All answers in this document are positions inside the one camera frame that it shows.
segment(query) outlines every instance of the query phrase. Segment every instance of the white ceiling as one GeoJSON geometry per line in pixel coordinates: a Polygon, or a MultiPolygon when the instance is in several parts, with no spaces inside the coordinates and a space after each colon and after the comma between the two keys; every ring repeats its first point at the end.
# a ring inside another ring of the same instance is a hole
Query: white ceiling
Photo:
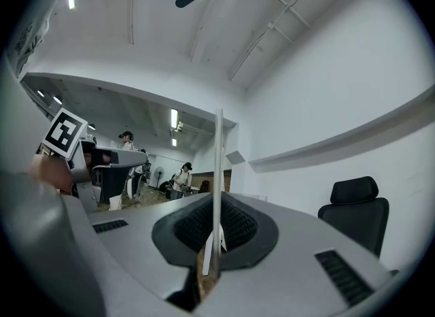
{"type": "MultiPolygon", "coordinates": [[[[312,25],[337,1],[298,0],[294,9],[312,25]]],[[[268,32],[233,77],[247,51],[283,11],[284,6],[272,0],[198,0],[184,9],[178,9],[175,0],[133,0],[133,4],[132,0],[75,0],[75,4],[76,9],[69,10],[67,0],[58,0],[45,49],[50,42],[74,37],[110,37],[134,42],[149,52],[162,44],[194,63],[226,72],[235,86],[249,88],[292,47],[275,30],[268,32]]],[[[307,30],[290,11],[276,25],[293,41],[307,30]]]]}
{"type": "MultiPolygon", "coordinates": [[[[111,90],[100,89],[77,82],[26,76],[23,82],[34,93],[42,90],[43,102],[50,106],[53,96],[60,96],[65,109],[89,123],[97,133],[117,140],[120,133],[132,131],[138,137],[153,137],[162,146],[171,146],[171,108],[111,90]]],[[[214,133],[214,122],[185,112],[179,112],[179,121],[214,133]]],[[[196,151],[209,141],[207,137],[183,132],[177,135],[177,149],[196,151]]]]}

